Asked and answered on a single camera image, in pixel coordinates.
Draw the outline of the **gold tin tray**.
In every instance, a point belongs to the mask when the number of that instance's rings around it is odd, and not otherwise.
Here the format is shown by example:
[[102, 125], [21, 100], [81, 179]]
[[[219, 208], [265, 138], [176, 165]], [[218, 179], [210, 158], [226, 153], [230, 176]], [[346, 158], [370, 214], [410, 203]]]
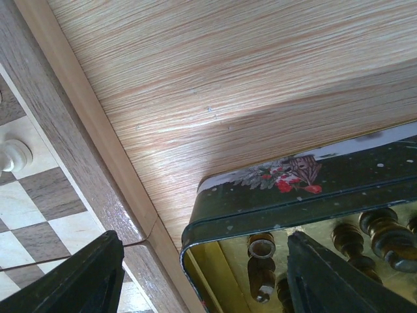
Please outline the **gold tin tray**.
[[[416, 236], [416, 123], [202, 180], [182, 233], [180, 264], [205, 312], [282, 312], [276, 286], [287, 279], [288, 236], [301, 231], [347, 261], [332, 231], [352, 224], [381, 285], [416, 305], [416, 272], [392, 269], [359, 226], [360, 213], [385, 207]], [[248, 239], [265, 232], [276, 245], [276, 281], [261, 304], [250, 294]]]

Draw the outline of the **wooden chessboard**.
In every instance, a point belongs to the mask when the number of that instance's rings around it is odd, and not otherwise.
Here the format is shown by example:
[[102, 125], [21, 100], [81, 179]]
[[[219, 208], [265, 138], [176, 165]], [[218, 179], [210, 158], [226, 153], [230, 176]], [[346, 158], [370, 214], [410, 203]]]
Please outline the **wooden chessboard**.
[[107, 230], [124, 245], [119, 312], [202, 312], [179, 254], [46, 1], [1, 2], [1, 298]]

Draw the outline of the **dark rook piece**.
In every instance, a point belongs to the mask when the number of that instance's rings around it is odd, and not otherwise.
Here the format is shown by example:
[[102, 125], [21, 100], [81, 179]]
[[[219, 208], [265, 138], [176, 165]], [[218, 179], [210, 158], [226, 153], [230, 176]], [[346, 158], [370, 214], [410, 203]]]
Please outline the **dark rook piece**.
[[251, 297], [258, 303], [269, 302], [275, 288], [276, 265], [272, 259], [276, 251], [271, 233], [256, 233], [248, 239], [248, 280]]

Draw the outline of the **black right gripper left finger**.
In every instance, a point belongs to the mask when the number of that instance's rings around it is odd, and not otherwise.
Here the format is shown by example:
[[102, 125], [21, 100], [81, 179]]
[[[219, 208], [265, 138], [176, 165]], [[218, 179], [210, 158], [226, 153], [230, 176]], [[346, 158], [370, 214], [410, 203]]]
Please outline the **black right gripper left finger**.
[[116, 312], [124, 248], [106, 231], [55, 269], [1, 301], [1, 312]]

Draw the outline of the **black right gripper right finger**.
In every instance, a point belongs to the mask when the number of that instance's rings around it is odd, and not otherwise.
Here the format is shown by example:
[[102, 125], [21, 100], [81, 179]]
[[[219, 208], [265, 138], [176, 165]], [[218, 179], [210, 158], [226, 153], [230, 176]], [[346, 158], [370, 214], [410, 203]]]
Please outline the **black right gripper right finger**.
[[295, 312], [416, 312], [309, 235], [288, 236], [287, 280]]

